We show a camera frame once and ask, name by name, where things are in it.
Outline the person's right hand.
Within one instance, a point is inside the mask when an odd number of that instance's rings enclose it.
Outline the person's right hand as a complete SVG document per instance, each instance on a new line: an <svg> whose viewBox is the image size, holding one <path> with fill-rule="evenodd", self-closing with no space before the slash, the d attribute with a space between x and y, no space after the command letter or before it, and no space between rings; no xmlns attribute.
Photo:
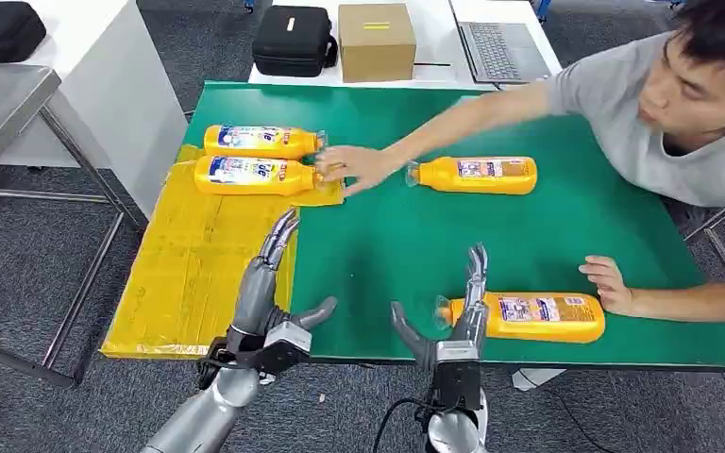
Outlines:
<svg viewBox="0 0 725 453"><path fill-rule="evenodd" d="M354 178L355 181L344 188L344 197L350 197L378 186L405 162L390 150L337 145L320 153L315 166L326 181Z"/></svg>

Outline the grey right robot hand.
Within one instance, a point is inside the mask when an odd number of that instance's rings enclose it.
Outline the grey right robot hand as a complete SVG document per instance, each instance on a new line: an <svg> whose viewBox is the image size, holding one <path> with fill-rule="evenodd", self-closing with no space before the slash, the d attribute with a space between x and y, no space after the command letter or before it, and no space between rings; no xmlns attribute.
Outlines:
<svg viewBox="0 0 725 453"><path fill-rule="evenodd" d="M468 249L468 279L464 306L451 334L443 341L431 341L422 336L405 317L398 301L390 305L390 320L401 341L413 353L416 363L434 371L447 362L480 361L482 341L486 337L489 309L483 302L486 292L488 255L482 243Z"/></svg>

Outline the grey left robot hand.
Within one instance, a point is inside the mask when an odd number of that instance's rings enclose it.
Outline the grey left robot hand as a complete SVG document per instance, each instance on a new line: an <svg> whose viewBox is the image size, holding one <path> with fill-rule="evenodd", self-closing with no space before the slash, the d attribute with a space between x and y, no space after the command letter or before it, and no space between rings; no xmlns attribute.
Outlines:
<svg viewBox="0 0 725 453"><path fill-rule="evenodd" d="M318 308L300 314L288 313L275 304L278 268L298 226L295 209L288 209L274 223L259 254L246 266L226 334L229 353L238 353L245 338L262 337L283 321L310 330L326 321L335 310L338 300L334 296L327 297Z"/></svg>

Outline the person's left hand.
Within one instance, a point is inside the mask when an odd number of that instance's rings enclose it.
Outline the person's left hand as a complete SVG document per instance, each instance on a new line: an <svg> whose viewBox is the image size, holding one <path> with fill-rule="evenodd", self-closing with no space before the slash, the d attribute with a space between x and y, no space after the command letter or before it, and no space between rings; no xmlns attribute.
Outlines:
<svg viewBox="0 0 725 453"><path fill-rule="evenodd" d="M632 290L624 283L623 276L612 258L586 256L579 271L596 286L599 301L606 311L633 316Z"/></svg>

